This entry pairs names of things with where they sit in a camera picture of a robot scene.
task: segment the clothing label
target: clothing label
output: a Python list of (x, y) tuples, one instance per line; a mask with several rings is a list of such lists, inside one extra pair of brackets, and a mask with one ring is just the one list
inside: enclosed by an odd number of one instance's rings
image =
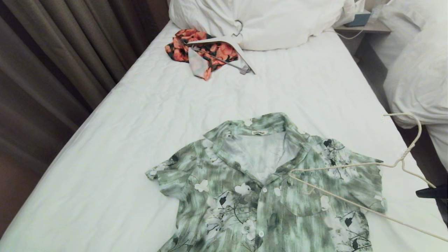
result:
[(266, 135), (267, 134), (267, 131), (260, 131), (260, 130), (258, 130), (258, 131), (253, 131), (252, 132), (252, 135)]

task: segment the bedding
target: bedding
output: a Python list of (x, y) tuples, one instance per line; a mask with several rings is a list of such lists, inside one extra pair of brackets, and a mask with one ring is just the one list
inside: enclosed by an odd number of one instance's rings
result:
[[(347, 49), (333, 32), (300, 47), (246, 51), (257, 75), (223, 66), (205, 82), (164, 46), (170, 22), (53, 161), (0, 240), (0, 251), (157, 251), (176, 231), (179, 201), (145, 172), (226, 120), (288, 114), (299, 132), (335, 138), (393, 163), (406, 149)], [(408, 155), (406, 167), (421, 174)], [(448, 237), (423, 181), (382, 168), (386, 214)], [(448, 243), (371, 213), (377, 252), (444, 251)]]
[(387, 68), (426, 24), (446, 18), (447, 3), (446, 0), (391, 0), (382, 7), (379, 20), (392, 32), (372, 35), (369, 42)]
[(181, 29), (234, 35), (242, 49), (262, 51), (299, 46), (340, 19), (351, 22), (354, 6), (354, 0), (172, 0), (169, 16)]
[[(393, 113), (409, 112), (421, 123), (448, 125), (448, 31), (447, 22), (427, 25), (403, 50), (384, 81)], [(416, 122), (396, 117), (403, 128)]]

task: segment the wrinkled sheet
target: wrinkled sheet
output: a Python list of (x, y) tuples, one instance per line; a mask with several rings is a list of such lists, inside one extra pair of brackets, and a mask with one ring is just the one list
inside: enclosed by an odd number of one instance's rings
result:
[[(0, 251), (155, 252), (175, 231), (178, 201), (145, 172), (226, 120), (284, 112), (299, 130), (392, 163), (406, 149), (333, 32), (287, 50), (247, 51), (259, 74), (223, 66), (208, 82), (172, 61), (171, 22), (67, 143), (0, 240)], [(421, 174), (411, 156), (406, 167)], [(384, 168), (387, 215), (448, 237), (424, 182)], [(377, 252), (445, 251), (448, 243), (368, 213)]]

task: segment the cable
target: cable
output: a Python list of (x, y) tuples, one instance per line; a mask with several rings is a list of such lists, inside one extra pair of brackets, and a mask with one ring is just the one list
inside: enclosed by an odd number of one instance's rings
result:
[(341, 35), (340, 33), (337, 33), (335, 30), (326, 30), (326, 31), (334, 32), (334, 33), (338, 34), (340, 37), (342, 37), (344, 39), (354, 39), (354, 38), (358, 37), (364, 31), (364, 29), (362, 29), (360, 32), (358, 32), (358, 34), (356, 34), (355, 36), (353, 36), (351, 38), (347, 38), (344, 35)]

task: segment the floral fabric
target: floral fabric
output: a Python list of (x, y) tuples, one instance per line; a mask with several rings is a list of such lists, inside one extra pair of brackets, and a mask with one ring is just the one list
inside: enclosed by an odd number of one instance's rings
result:
[[(175, 37), (172, 39), (172, 43), (165, 46), (165, 51), (170, 56), (172, 60), (180, 62), (189, 62), (188, 60), (188, 49), (189, 46), (186, 45), (188, 42), (211, 39), (211, 36), (203, 31), (198, 31), (195, 29), (180, 30), (176, 33)], [(217, 57), (226, 62), (235, 61), (238, 59), (238, 54), (227, 43), (214, 43), (214, 44), (196, 44), (199, 47), (200, 52), (198, 54), (208, 61), (208, 68), (203, 74), (203, 78), (208, 80), (213, 71), (218, 70), (225, 63), (210, 57), (210, 55)]]
[[(282, 113), (224, 122), (147, 171), (163, 194), (180, 200), (177, 232), (159, 251), (371, 252), (360, 208), (313, 191), (288, 174), (296, 168), (377, 161), (337, 140), (300, 134)], [(374, 165), (293, 174), (386, 210)]]

